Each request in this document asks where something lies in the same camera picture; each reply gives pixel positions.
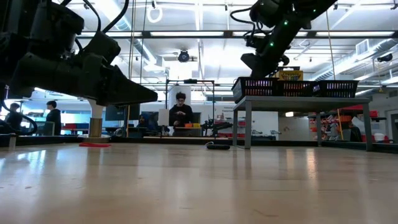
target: dark hair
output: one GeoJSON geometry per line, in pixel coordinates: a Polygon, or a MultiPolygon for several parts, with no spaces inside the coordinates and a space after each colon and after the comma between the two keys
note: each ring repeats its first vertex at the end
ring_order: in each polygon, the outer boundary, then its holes
{"type": "Polygon", "coordinates": [[[51,105],[53,108],[57,108],[57,102],[55,102],[55,101],[48,101],[47,102],[47,105],[51,105]]]}
{"type": "Polygon", "coordinates": [[[17,103],[11,103],[10,108],[20,108],[19,104],[17,103]]]}
{"type": "Polygon", "coordinates": [[[182,93],[182,92],[179,92],[179,93],[177,93],[176,95],[175,95],[175,99],[186,99],[187,98],[187,96],[186,96],[186,94],[185,93],[182,93]]]}

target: black shirt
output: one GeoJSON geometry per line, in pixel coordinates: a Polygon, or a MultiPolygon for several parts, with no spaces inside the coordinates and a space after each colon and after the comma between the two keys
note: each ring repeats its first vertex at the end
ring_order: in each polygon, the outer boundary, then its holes
{"type": "Polygon", "coordinates": [[[46,121],[54,122],[54,135],[61,135],[61,111],[54,109],[47,115],[46,121]]]}
{"type": "Polygon", "coordinates": [[[7,115],[7,119],[5,120],[5,122],[9,126],[11,126],[13,129],[20,130],[21,129],[22,116],[18,112],[11,111],[7,115]]]}
{"type": "Polygon", "coordinates": [[[174,105],[173,108],[169,111],[169,125],[174,126],[175,121],[179,121],[180,124],[177,127],[184,127],[185,124],[191,123],[193,119],[192,108],[188,105],[177,106],[174,105]],[[177,115],[177,112],[184,112],[184,115],[177,115]]]}

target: black basket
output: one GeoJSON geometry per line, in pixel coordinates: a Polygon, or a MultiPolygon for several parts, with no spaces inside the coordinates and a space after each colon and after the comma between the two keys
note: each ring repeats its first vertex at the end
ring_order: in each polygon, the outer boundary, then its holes
{"type": "Polygon", "coordinates": [[[278,78],[239,77],[232,87],[235,103],[245,96],[277,96],[277,82],[278,78]]]}
{"type": "Polygon", "coordinates": [[[316,82],[312,81],[278,81],[279,96],[311,97],[316,82]]]}
{"type": "Polygon", "coordinates": [[[322,80],[313,87],[313,96],[354,98],[358,87],[356,80],[322,80]]]}

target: cardboard box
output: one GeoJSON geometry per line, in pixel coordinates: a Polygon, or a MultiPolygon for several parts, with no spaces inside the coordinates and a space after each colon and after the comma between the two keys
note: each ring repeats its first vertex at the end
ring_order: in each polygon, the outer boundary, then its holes
{"type": "Polygon", "coordinates": [[[303,71],[279,71],[276,73],[276,78],[285,81],[303,81],[304,72],[303,71]]]}

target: wooden floor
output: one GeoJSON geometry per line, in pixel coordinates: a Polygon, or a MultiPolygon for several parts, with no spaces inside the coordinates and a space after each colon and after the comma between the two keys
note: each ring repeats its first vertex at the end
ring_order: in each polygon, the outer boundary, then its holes
{"type": "Polygon", "coordinates": [[[398,223],[398,156],[75,144],[0,152],[0,223],[398,223]]]}

